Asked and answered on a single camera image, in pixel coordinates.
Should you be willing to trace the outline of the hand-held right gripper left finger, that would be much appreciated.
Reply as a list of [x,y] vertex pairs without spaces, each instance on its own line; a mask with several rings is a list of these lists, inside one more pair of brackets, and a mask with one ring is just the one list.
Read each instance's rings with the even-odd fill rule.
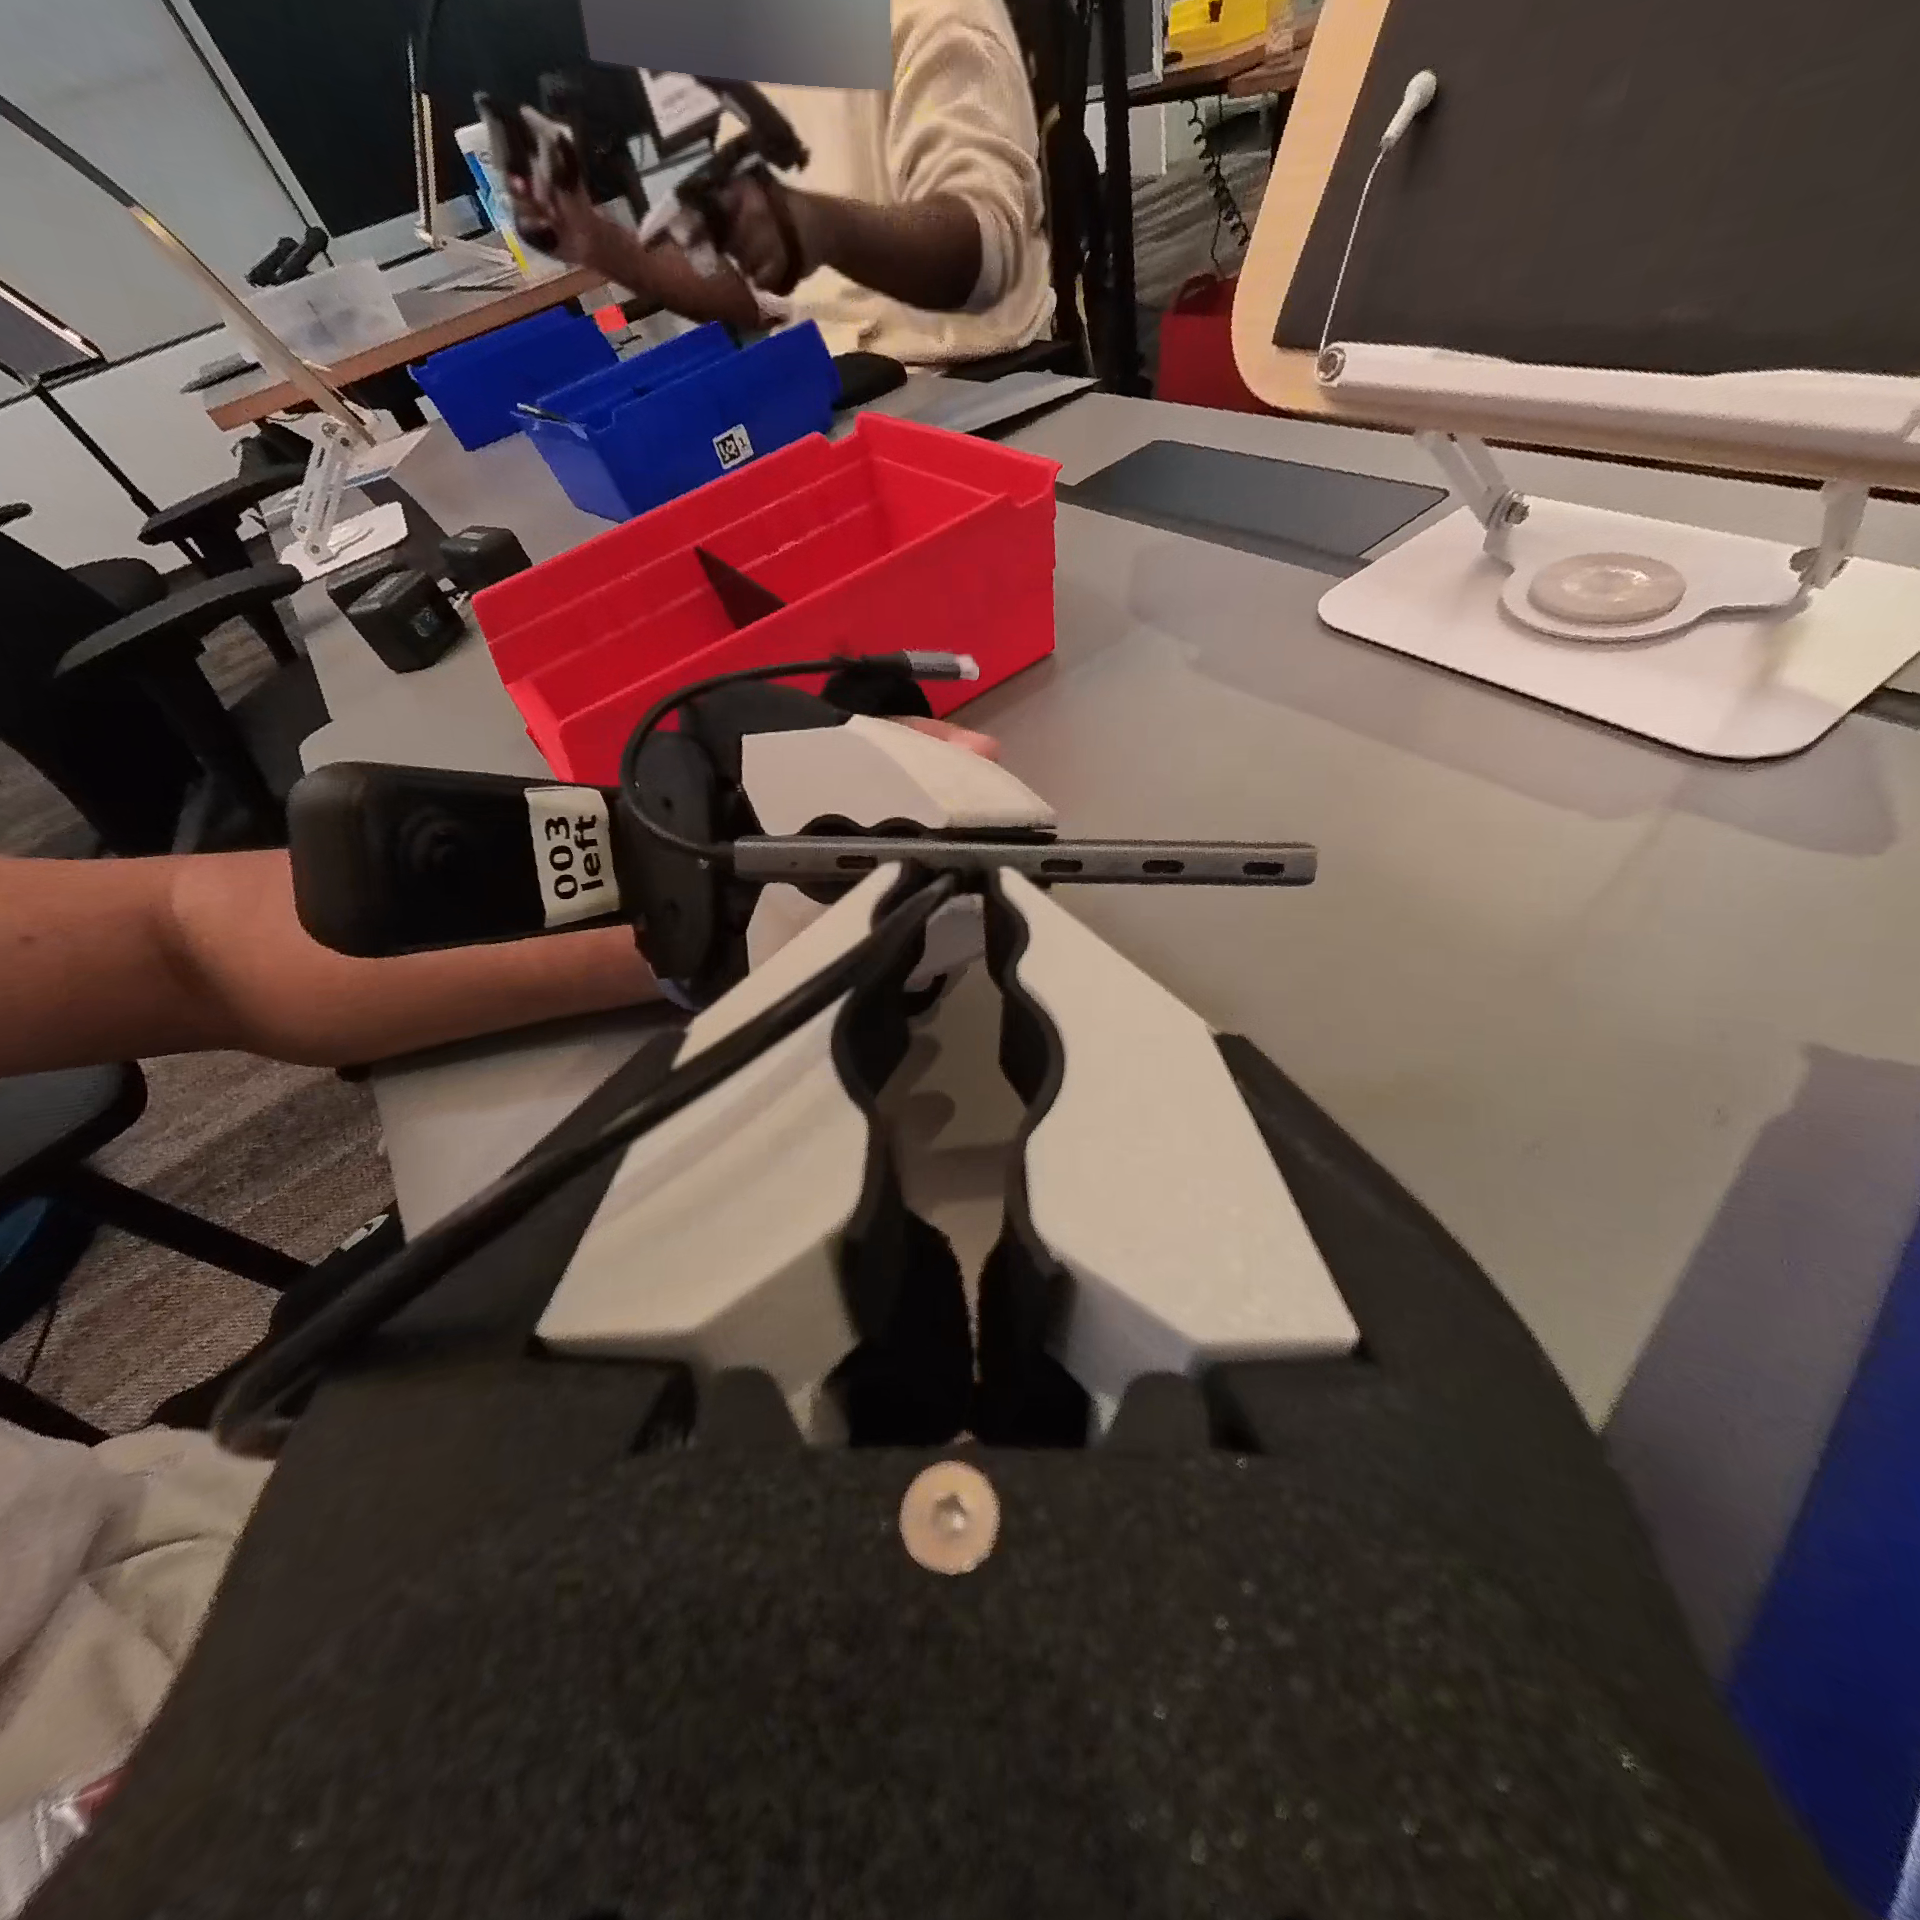
[[536,1341],[569,1360],[765,1373],[811,1435],[950,1439],[973,1395],[962,1273],[908,1208],[881,1096],[910,1048],[906,984],[923,899],[883,868],[684,1034],[723,1046],[835,963],[865,963],[788,1038],[634,1140],[545,1306]]

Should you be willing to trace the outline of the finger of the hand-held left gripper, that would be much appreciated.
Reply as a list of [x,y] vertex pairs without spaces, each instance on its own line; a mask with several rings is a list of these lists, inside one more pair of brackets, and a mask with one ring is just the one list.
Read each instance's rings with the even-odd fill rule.
[[837,728],[748,733],[740,789],[763,836],[925,830],[1052,834],[1056,811],[998,760],[856,714]]
[[906,976],[908,996],[944,996],[987,949],[981,895],[956,895],[925,924],[919,959]]

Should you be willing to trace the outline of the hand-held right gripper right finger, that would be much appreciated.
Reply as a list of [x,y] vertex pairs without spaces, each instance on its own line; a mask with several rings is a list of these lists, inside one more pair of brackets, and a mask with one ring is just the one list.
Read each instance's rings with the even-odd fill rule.
[[1020,1105],[979,1279],[975,1435],[1083,1445],[1149,1377],[1357,1356],[1212,1026],[1033,882],[981,891]]

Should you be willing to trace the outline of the grey USB hub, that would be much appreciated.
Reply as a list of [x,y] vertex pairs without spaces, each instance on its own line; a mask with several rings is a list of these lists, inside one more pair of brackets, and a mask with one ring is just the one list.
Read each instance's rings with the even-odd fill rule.
[[740,884],[790,884],[802,891],[848,890],[887,863],[902,863],[931,876],[958,880],[1012,872],[1039,886],[1236,890],[1309,888],[1317,880],[1318,851],[1307,843],[1064,841],[1020,836],[1012,830],[987,836],[952,832],[883,836],[862,830],[844,836],[794,834],[711,839],[677,830],[646,803],[638,782],[646,747],[650,737],[659,733],[680,708],[738,687],[790,683],[808,677],[837,679],[865,670],[898,685],[960,685],[979,677],[977,660],[970,656],[890,652],[867,658],[788,660],[692,683],[648,708],[623,749],[619,787],[632,809],[636,832],[684,855],[702,870],[723,872]]

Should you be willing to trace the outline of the red storage bin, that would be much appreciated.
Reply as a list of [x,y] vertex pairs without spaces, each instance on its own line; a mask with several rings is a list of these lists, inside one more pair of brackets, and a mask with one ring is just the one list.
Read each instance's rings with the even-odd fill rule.
[[[1054,651],[1058,464],[864,413],[480,593],[493,668],[549,770],[613,784],[628,735],[671,693],[746,666],[952,652],[973,685],[939,716]],[[732,631],[704,546],[784,610]]]

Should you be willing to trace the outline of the blue storage bin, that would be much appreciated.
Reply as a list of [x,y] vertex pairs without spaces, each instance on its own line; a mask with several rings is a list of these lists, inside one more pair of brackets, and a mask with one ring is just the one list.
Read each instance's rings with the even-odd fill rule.
[[619,363],[599,325],[551,307],[409,365],[426,402],[464,452],[520,433],[520,404],[542,402]]
[[1918,1915],[1918,1244],[1887,1287],[1729,1686],[1827,1871]]
[[750,344],[705,325],[515,413],[572,506],[624,523],[825,435],[838,379],[813,323]]

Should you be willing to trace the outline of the person's left forearm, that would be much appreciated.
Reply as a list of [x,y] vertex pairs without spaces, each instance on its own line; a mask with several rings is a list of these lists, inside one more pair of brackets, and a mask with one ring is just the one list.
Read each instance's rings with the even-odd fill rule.
[[335,955],[281,851],[2,863],[6,1078],[227,1051],[368,1069],[657,997],[624,928]]

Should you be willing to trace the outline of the white tablet stand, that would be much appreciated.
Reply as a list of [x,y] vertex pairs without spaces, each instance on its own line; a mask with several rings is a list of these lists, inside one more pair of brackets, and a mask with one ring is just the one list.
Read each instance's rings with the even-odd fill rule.
[[287,541],[276,550],[277,564],[293,570],[303,583],[314,583],[399,548],[409,537],[403,506],[376,502],[353,508],[349,496],[391,481],[420,438],[422,433],[412,433],[395,442],[366,442],[347,423],[324,417],[312,435]]
[[[1413,410],[1451,514],[1369,564],[1322,622],[1407,660],[1658,749],[1721,762],[1808,751],[1903,672],[1916,573],[1854,562],[1870,469],[1916,458],[1912,375],[1667,373],[1338,338],[1334,400]],[[1741,456],[1847,464],[1812,544],[1529,494],[1482,425],[1654,435]]]

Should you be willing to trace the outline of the black office chair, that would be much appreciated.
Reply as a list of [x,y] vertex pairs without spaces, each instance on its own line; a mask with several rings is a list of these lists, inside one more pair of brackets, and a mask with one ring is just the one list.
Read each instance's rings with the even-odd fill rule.
[[[71,741],[96,745],[106,770],[131,776],[143,747],[158,722],[179,726],[224,726],[224,708],[204,685],[197,660],[206,635],[224,627],[254,602],[274,600],[295,587],[295,575],[281,568],[204,581],[179,597],[162,587],[146,589],[129,608],[102,597],[90,579],[56,568],[40,556],[4,544],[4,737],[33,760],[52,784],[64,782],[60,757]],[[98,733],[94,714],[83,712],[71,737],[46,714],[60,706],[46,689],[71,670],[83,685],[102,674],[102,662],[121,658],[137,691],[127,722]],[[227,853],[158,853],[137,859],[168,859]],[[117,1071],[131,1063],[25,1077]]]

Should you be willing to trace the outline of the red container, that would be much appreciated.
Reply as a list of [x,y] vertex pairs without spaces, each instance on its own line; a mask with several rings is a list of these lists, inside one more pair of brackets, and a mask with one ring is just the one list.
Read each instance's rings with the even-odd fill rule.
[[1261,402],[1245,388],[1234,350],[1237,277],[1189,277],[1164,311],[1158,329],[1155,394],[1164,404],[1212,411],[1257,413]]

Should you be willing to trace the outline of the wooden-top table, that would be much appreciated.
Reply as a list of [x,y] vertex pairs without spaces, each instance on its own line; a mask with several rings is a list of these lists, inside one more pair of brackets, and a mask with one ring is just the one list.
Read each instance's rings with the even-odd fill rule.
[[[316,371],[339,392],[380,373],[420,363],[472,338],[486,336],[526,317],[561,305],[594,305],[607,286],[599,277],[565,271],[536,280],[518,278],[511,286],[457,290],[451,286],[407,288],[397,296],[403,329],[391,340],[366,350],[324,352]],[[204,396],[204,413],[220,431],[252,427],[304,402],[304,390],[289,377],[270,373],[231,379]]]

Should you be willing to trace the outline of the clear plastic container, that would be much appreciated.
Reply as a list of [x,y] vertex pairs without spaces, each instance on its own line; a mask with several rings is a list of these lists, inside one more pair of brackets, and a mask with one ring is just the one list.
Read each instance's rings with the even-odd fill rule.
[[249,311],[293,356],[333,369],[409,332],[397,294],[368,259],[245,296]]

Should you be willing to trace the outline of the light trousers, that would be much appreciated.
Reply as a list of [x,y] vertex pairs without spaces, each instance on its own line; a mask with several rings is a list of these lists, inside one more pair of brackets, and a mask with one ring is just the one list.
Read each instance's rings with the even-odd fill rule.
[[2,1915],[85,1834],[200,1637],[268,1464],[2,1427]]

